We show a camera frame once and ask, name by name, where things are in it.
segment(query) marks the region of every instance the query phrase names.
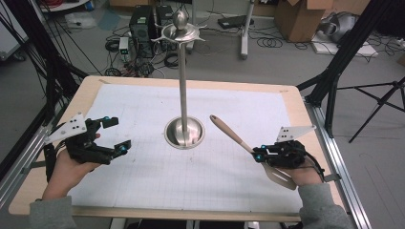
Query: human hand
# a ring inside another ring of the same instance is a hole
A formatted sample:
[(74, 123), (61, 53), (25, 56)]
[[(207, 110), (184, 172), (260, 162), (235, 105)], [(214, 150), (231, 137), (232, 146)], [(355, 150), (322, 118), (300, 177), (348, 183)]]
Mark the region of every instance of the human hand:
[(88, 173), (100, 166), (98, 163), (78, 163), (71, 159), (66, 149), (57, 156), (53, 174), (42, 199), (64, 198)]
[(288, 174), (298, 186), (322, 183), (322, 179), (312, 167), (312, 164), (307, 157), (304, 163), (297, 169), (277, 169)]

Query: gray sleeve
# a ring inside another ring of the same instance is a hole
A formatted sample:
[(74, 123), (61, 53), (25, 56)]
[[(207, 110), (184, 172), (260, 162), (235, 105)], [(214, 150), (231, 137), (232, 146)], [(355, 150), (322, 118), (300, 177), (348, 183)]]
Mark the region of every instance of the gray sleeve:
[(352, 228), (345, 210), (334, 204), (327, 183), (301, 186), (298, 192), (303, 201), (300, 217), (304, 228)]
[(36, 201), (30, 204), (30, 229), (73, 229), (72, 198)]

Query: floor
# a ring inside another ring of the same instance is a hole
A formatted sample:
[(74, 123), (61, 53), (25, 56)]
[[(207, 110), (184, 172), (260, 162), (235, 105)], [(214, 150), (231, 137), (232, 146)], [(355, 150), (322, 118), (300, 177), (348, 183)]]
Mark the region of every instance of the floor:
[[(103, 70), (110, 65), (108, 52), (105, 50), (105, 38), (113, 31), (128, 25), (128, 14), (110, 9), (96, 9), (91, 15), (97, 26), (86, 30), (71, 30), (69, 35), (86, 53), (94, 65)], [(220, 15), (212, 14), (204, 24), (208, 28), (219, 29), (216, 20)], [(252, 30), (272, 28), (271, 18), (255, 18)], [(209, 80), (227, 82), (245, 82), (259, 84), (298, 85), (321, 73), (332, 60), (331, 55), (316, 54), (310, 45), (306, 49), (298, 49), (294, 44), (282, 39), (272, 39), (270, 47), (261, 47), (261, 40), (249, 39), (248, 58), (242, 60), (240, 52), (240, 32), (223, 33), (210, 30), (201, 32), (205, 42), (195, 43), (194, 50), (187, 55), (186, 75), (189, 80)], [(260, 32), (280, 36), (275, 28)], [(258, 32), (250, 35), (257, 38)], [(98, 74), (89, 64), (66, 33), (67, 50), (75, 66), (86, 73)], [(384, 52), (386, 46), (375, 40), (370, 41), (378, 53), (376, 58), (366, 59), (355, 57), (343, 72), (339, 87), (365, 84), (389, 83), (400, 80), (405, 74), (404, 67), (396, 60), (402, 52)], [(122, 63), (117, 59), (113, 65), (120, 69)], [(177, 70), (159, 68), (150, 77), (178, 78)], [(384, 95), (391, 86), (371, 87), (366, 89), (376, 96)], [(301, 92), (308, 95), (311, 88)], [(13, 144), (45, 104), (41, 86), (27, 60), (17, 62), (8, 60), (0, 62), (0, 159), (3, 159)], [(396, 92), (389, 100), (402, 107), (400, 92)], [(349, 143), (349, 139), (365, 122), (376, 106), (376, 101), (356, 90), (337, 92), (333, 121), (333, 134), (342, 157), (352, 176), (357, 194), (366, 210), (372, 228), (403, 228), (405, 225), (405, 161), (403, 141), (405, 123), (401, 111), (383, 106), (370, 121), (361, 134)], [(28, 218), (11, 216), (8, 204), (0, 211), (2, 228), (27, 228)], [(76, 218), (79, 228), (109, 228), (110, 219)], [(262, 228), (279, 228), (274, 223), (262, 223)]]

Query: white paper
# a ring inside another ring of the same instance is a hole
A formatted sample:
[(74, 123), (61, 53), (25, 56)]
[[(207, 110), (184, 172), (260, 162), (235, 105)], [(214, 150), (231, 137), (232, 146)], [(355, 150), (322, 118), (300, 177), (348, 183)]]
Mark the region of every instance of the white paper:
[(200, 120), (205, 138), (179, 150), (164, 138), (169, 121), (181, 115), (178, 88), (106, 84), (87, 114), (116, 116), (100, 129), (100, 146), (131, 139), (128, 154), (87, 175), (70, 195), (74, 205), (236, 212), (297, 213), (301, 199), (270, 181), (261, 164), (220, 131), (216, 115), (250, 147), (274, 144), (289, 126), (280, 94), (187, 89), (187, 112)]

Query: desk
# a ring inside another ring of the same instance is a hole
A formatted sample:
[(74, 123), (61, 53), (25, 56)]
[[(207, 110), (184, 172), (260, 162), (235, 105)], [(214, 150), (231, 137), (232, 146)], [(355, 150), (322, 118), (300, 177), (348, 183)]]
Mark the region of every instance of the desk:
[[(97, 96), (97, 92), (103, 84), (138, 85), (153, 87), (179, 87), (178, 80), (169, 79), (148, 79), (148, 78), (121, 78), (105, 76), (89, 76), (83, 81), (67, 111), (61, 118), (61, 122), (69, 120), (78, 111), (87, 114)], [(298, 90), (293, 86), (259, 85), (245, 83), (225, 83), (207, 81), (187, 81), (189, 89), (211, 89), (232, 91), (251, 91), (280, 94), (288, 111), (291, 126), (311, 125), (307, 110)], [(306, 146), (318, 160), (326, 175), (330, 172), (328, 164), (323, 155), (321, 146), (314, 132), (304, 135), (299, 140)], [(11, 214), (27, 215), (30, 211), (30, 202), (42, 196), (46, 187), (45, 169), (35, 168), (30, 171), (16, 197), (11, 203), (9, 211)], [(335, 202), (341, 206), (342, 200), (339, 197), (334, 184), (331, 185)], [(132, 209), (113, 207), (78, 207), (73, 208), (75, 216), (111, 217), (111, 218), (143, 218), (143, 219), (211, 219), (211, 220), (261, 220), (261, 221), (296, 221), (299, 220), (298, 213), (294, 214), (269, 214), (254, 212), (225, 212), (225, 211), (181, 211), (161, 209)]]

